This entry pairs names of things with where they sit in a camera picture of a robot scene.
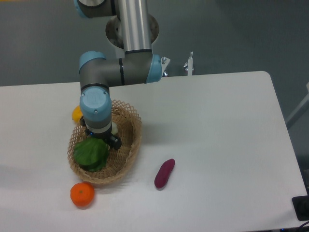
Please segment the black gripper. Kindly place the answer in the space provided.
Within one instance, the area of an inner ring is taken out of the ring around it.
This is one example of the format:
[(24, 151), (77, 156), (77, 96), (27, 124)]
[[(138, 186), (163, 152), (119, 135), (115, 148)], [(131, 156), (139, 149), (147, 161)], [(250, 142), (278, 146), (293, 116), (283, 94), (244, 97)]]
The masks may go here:
[[(80, 118), (79, 122), (81, 126), (85, 126), (85, 120), (83, 116)], [(118, 136), (113, 135), (111, 130), (108, 130), (103, 133), (95, 133), (89, 130), (88, 128), (86, 128), (84, 132), (86, 136), (90, 136), (90, 137), (97, 138), (97, 139), (102, 139), (110, 148), (114, 150), (119, 150), (120, 147), (122, 146), (121, 139)]]

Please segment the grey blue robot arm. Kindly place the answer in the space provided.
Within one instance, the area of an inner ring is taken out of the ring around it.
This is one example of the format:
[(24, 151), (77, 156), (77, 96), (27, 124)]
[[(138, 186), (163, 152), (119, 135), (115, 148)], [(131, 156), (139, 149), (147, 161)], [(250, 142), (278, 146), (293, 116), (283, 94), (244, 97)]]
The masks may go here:
[(95, 138), (118, 150), (122, 141), (112, 134), (110, 88), (148, 84), (161, 80), (162, 58), (153, 54), (148, 6), (145, 0), (76, 0), (78, 14), (85, 18), (117, 16), (123, 36), (124, 57), (107, 60), (102, 52), (80, 56), (80, 109), (84, 124)]

